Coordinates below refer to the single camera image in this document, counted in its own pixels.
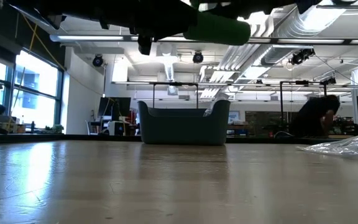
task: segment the ceiling-mounted camera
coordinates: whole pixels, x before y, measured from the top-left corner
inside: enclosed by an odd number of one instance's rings
[[[320,84],[322,84],[322,85],[335,85],[336,84],[336,79],[335,79],[335,77],[329,77],[328,79],[326,79],[324,81],[320,81]]]
[[[196,51],[193,56],[194,63],[201,63],[204,60],[204,56],[200,51]]]
[[[314,52],[314,49],[303,49],[299,52],[294,53],[290,62],[293,65],[300,65],[303,62],[309,60],[309,58],[314,56],[315,54],[316,52]]]
[[[95,67],[101,67],[104,63],[103,55],[97,54],[94,56],[94,59],[92,61],[93,66]]]

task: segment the clear plastic sheet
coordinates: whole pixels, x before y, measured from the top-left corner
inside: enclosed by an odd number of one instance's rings
[[[214,105],[216,102],[218,102],[219,100],[228,100],[229,99],[229,95],[225,94],[225,93],[218,93],[218,95],[216,96],[215,100],[210,104],[210,106],[205,110],[204,112],[204,116],[209,116],[212,113],[212,110],[214,109]]]
[[[358,136],[337,142],[328,142],[308,147],[298,147],[306,152],[334,155],[358,156]]]

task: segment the glass wall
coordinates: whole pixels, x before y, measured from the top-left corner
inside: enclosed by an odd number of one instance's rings
[[[62,72],[56,67],[22,51],[14,68],[0,63],[0,82],[6,115],[10,108],[12,116],[36,128],[60,123]]]
[[[16,57],[15,84],[56,96],[57,80],[57,68],[23,51]]]

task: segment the desk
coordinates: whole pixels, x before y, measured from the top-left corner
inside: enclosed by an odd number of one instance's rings
[[[0,144],[0,223],[358,223],[358,159],[297,146]]]
[[[100,121],[88,121],[88,130],[89,134],[99,134],[103,129],[106,129],[108,127],[109,121],[103,121],[103,128],[101,128],[101,122]],[[128,124],[125,123],[126,128],[128,130],[126,131],[126,135],[135,136],[136,129],[139,129],[138,124]]]
[[[250,128],[249,125],[233,125],[233,124],[229,124],[227,126],[227,130],[228,131],[234,131],[234,135],[235,136],[239,136],[240,134],[238,134],[238,130],[248,130]]]

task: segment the chair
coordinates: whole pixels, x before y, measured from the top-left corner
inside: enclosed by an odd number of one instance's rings
[[[230,102],[220,100],[212,113],[205,109],[156,109],[138,102],[142,141],[146,144],[223,145]]]
[[[88,135],[98,135],[97,133],[92,132],[92,126],[89,121],[85,120],[85,123],[86,123],[86,129],[88,130]]]

